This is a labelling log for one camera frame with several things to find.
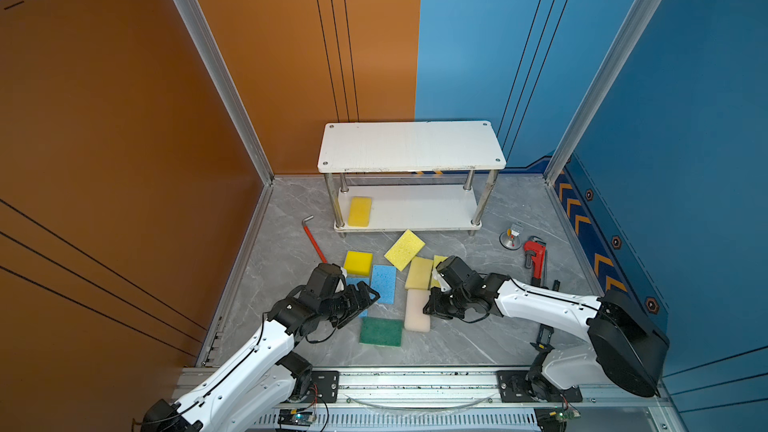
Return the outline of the long yellow foam sponge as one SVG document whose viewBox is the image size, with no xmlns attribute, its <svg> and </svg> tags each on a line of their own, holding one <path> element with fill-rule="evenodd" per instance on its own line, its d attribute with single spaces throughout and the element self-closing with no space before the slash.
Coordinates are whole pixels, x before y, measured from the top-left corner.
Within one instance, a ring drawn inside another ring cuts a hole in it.
<svg viewBox="0 0 768 432">
<path fill-rule="evenodd" d="M 371 197 L 352 197 L 349 202 L 347 223 L 351 227 L 367 228 L 370 224 L 373 199 Z"/>
</svg>

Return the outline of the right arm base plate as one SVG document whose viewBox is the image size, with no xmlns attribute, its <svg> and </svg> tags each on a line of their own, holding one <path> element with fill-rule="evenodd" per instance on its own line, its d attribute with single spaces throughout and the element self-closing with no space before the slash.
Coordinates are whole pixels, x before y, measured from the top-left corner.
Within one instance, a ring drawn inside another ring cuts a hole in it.
<svg viewBox="0 0 768 432">
<path fill-rule="evenodd" d="M 496 380 L 503 403 L 580 403 L 583 401 L 578 387 L 561 390 L 543 377 L 531 378 L 528 371 L 499 370 L 496 372 Z"/>
</svg>

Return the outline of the pale pink sponge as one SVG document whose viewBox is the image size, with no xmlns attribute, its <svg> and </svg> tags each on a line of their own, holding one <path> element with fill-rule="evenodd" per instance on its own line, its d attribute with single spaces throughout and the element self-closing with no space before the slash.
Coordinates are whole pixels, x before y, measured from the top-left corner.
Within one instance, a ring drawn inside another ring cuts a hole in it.
<svg viewBox="0 0 768 432">
<path fill-rule="evenodd" d="M 430 316 L 423 312 L 429 301 L 427 290 L 409 289 L 406 297 L 404 329 L 410 332 L 428 333 L 431 330 Z"/>
</svg>

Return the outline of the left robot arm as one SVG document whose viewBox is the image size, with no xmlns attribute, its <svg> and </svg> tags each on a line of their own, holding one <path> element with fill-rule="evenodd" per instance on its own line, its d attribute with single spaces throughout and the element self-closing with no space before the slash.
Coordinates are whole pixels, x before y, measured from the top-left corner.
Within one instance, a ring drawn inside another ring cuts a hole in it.
<svg viewBox="0 0 768 432">
<path fill-rule="evenodd" d="M 327 322 L 339 330 L 376 303 L 366 283 L 349 285 L 344 269 L 318 264 L 306 284 L 292 289 L 261 316 L 249 341 L 192 391 L 153 404 L 139 431 L 245 431 L 261 415 L 289 401 L 320 399 L 313 366 L 294 349 Z"/>
</svg>

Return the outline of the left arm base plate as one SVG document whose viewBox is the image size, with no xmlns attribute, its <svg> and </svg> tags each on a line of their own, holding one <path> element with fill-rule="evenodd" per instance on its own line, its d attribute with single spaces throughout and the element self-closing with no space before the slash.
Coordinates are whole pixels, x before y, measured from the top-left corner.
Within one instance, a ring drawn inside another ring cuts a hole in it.
<svg viewBox="0 0 768 432">
<path fill-rule="evenodd" d="M 301 375 L 294 385 L 288 401 L 310 403 L 315 400 L 333 404 L 337 402 L 340 372 L 338 370 L 313 370 Z"/>
</svg>

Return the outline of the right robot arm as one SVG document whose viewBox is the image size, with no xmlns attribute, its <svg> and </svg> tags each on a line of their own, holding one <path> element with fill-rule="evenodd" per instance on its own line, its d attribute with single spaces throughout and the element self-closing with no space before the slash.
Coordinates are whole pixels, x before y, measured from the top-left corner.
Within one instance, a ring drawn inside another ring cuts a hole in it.
<svg viewBox="0 0 768 432">
<path fill-rule="evenodd" d="M 627 295 L 573 295 L 525 284 L 509 276 L 480 274 L 450 256 L 433 270 L 438 280 L 423 311 L 444 320 L 494 315 L 540 326 L 537 356 L 508 390 L 532 401 L 571 400 L 582 385 L 613 384 L 639 397 L 659 393 L 670 341 Z"/>
</svg>

